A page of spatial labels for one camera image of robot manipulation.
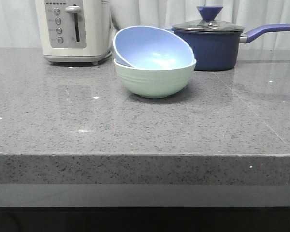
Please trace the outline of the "white curtain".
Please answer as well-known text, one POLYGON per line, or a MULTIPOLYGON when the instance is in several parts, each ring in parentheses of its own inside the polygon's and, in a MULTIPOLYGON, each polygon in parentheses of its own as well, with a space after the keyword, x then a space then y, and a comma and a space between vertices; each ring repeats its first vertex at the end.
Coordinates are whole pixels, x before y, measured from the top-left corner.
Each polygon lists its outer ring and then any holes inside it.
MULTIPOLYGON (((245 30, 265 24, 290 23, 290 0, 113 0, 113 28, 134 25, 169 29, 199 19, 197 6, 220 6, 218 19, 245 30)), ((0 0, 0 47, 38 48, 41 45, 35 2, 0 0)))

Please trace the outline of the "glass lid with blue knob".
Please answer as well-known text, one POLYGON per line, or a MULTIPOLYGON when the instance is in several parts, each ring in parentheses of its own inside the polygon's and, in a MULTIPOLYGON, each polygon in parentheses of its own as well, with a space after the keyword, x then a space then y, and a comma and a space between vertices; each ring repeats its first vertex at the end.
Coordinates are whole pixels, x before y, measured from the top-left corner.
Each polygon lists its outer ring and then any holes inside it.
POLYGON ((201 19, 175 24, 172 30, 183 30, 193 32, 239 32, 244 27, 231 22, 216 20, 216 16, 223 9, 223 6, 197 6, 201 19))

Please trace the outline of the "dark blue saucepan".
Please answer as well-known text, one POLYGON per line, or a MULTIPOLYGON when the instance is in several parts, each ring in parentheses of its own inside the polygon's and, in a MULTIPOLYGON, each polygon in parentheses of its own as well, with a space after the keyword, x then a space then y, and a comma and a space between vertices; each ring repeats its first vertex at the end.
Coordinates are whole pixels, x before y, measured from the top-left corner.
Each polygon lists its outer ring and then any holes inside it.
POLYGON ((172 31, 181 37, 194 52, 197 71, 223 71, 236 65, 239 44, 247 44, 269 32, 290 31, 290 23, 267 24, 248 32, 209 32, 183 30, 173 27, 172 31))

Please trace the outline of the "green bowl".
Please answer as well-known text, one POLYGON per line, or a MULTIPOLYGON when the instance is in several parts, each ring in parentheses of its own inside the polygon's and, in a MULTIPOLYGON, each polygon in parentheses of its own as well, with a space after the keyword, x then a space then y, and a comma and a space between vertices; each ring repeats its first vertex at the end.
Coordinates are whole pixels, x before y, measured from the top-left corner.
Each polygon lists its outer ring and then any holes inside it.
POLYGON ((197 61, 172 69, 144 69, 124 66, 113 61, 122 85, 146 98, 164 98, 181 91, 192 79, 197 61))

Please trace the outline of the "blue bowl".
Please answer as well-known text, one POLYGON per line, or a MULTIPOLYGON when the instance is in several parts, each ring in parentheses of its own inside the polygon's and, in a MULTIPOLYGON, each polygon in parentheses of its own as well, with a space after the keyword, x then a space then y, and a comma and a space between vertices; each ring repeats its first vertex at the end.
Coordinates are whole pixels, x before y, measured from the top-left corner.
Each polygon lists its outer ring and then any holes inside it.
POLYGON ((153 26, 131 26, 116 33, 117 63, 144 69, 174 69, 195 61, 191 47, 179 36, 153 26))

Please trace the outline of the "cream white toaster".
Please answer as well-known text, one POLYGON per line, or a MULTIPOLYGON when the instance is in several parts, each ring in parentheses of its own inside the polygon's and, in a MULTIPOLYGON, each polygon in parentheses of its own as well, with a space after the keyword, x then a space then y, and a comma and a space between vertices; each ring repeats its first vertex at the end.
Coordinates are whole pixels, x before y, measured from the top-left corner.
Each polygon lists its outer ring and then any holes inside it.
POLYGON ((97 63, 110 56, 108 0, 37 0, 35 5, 47 61, 97 63))

